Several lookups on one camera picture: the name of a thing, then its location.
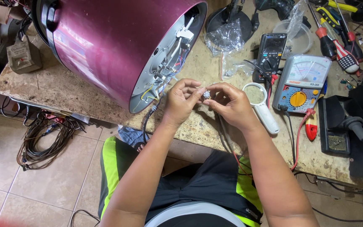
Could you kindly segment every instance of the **analog multimeter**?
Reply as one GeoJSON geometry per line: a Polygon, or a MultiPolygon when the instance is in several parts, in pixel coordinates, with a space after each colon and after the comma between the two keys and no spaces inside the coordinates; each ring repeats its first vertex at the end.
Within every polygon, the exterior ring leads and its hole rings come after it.
{"type": "Polygon", "coordinates": [[[264,83],[264,76],[277,74],[278,65],[285,49],[287,34],[285,33],[268,33],[263,34],[260,40],[259,56],[257,58],[257,67],[253,72],[253,82],[264,83]]]}
{"type": "Polygon", "coordinates": [[[289,112],[305,113],[314,108],[329,72],[328,57],[296,54],[285,62],[273,107],[288,106],[289,112]]]}

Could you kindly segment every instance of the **yellow dial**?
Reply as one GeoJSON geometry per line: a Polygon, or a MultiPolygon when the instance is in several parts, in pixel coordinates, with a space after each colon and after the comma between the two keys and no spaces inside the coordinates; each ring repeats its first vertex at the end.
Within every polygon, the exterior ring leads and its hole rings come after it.
{"type": "Polygon", "coordinates": [[[301,91],[295,92],[289,102],[294,107],[302,106],[306,102],[306,95],[301,91]]]}

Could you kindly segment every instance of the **person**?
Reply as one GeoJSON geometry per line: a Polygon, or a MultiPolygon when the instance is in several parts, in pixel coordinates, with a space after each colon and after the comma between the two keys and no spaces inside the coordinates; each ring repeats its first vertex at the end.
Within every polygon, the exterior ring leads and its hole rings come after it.
{"type": "Polygon", "coordinates": [[[308,198],[247,95],[227,83],[200,85],[182,79],[168,91],[163,119],[140,152],[115,137],[104,142],[100,226],[259,227],[265,212],[273,227],[318,227],[308,198]],[[202,100],[205,90],[214,99],[202,100]],[[196,104],[209,106],[243,133],[244,171],[230,153],[213,151],[203,164],[161,177],[173,137],[196,104]]]}

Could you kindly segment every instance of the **magnifying glass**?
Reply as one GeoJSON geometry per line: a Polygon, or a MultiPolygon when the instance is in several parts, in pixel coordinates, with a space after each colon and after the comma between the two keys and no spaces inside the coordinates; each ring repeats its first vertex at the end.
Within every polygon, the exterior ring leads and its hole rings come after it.
{"type": "Polygon", "coordinates": [[[267,131],[272,135],[277,134],[280,131],[280,128],[265,104],[265,100],[267,99],[265,88],[258,83],[249,83],[246,84],[242,90],[246,93],[250,100],[250,105],[255,108],[257,115],[267,131]]]}

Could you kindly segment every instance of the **wooden workbench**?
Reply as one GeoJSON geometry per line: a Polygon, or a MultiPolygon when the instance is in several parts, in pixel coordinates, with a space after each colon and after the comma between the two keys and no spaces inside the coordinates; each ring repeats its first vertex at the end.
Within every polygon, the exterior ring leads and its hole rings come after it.
{"type": "MultiPolygon", "coordinates": [[[[209,3],[208,15],[214,10],[224,7],[228,3],[227,0],[214,2],[216,3],[209,3]]],[[[243,11],[251,18],[254,12],[253,4],[251,2],[245,3],[243,11]]],[[[309,10],[305,15],[309,18],[309,22],[312,25],[311,30],[314,33],[316,25],[309,10]]],[[[275,24],[280,21],[277,12],[273,9],[259,11],[259,19],[259,29],[245,44],[245,49],[234,55],[235,59],[255,59],[256,56],[253,56],[250,50],[259,44],[262,34],[272,32],[275,24]]],[[[94,86],[89,85],[86,81],[59,64],[52,51],[43,43],[32,26],[27,34],[29,35],[29,39],[33,40],[33,43],[40,49],[43,68],[29,74],[17,75],[12,72],[9,66],[6,66],[0,75],[0,94],[24,101],[30,101],[38,105],[49,106],[58,110],[73,112],[124,126],[130,126],[136,129],[142,129],[143,119],[145,118],[148,109],[145,109],[139,114],[132,115],[127,110],[115,105],[94,86]]],[[[316,35],[314,35],[313,38],[313,46],[307,53],[321,55],[320,44],[316,35]]],[[[211,56],[209,49],[204,44],[203,34],[201,33],[190,51],[189,58],[186,59],[183,70],[177,77],[193,78],[201,81],[204,86],[219,82],[220,58],[212,58],[211,56]]],[[[337,62],[334,61],[328,75],[329,86],[326,96],[348,95],[348,90],[345,89],[345,85],[339,82],[342,78],[348,77],[341,71],[337,62]]],[[[240,71],[227,82],[238,88],[242,88],[251,81],[251,77],[247,77],[240,71]]],[[[164,102],[150,118],[147,125],[147,131],[153,132],[159,125],[162,119],[163,109],[164,102]]],[[[273,142],[287,164],[292,166],[292,150],[287,118],[274,109],[272,109],[271,112],[280,127],[280,132],[273,138],[273,142]]],[[[294,115],[292,117],[295,137],[302,117],[303,115],[294,115]]],[[[194,107],[191,116],[179,128],[175,138],[223,150],[216,128],[214,113],[209,111],[208,107],[204,105],[197,105],[194,107]]],[[[234,127],[230,127],[229,130],[232,139],[236,142],[236,151],[241,152],[242,150],[245,150],[247,145],[243,135],[234,127]]],[[[296,169],[346,183],[355,183],[353,181],[354,179],[349,177],[349,159],[323,154],[320,147],[319,132],[315,141],[310,142],[305,135],[304,126],[302,127],[300,135],[299,162],[296,169]]]]}

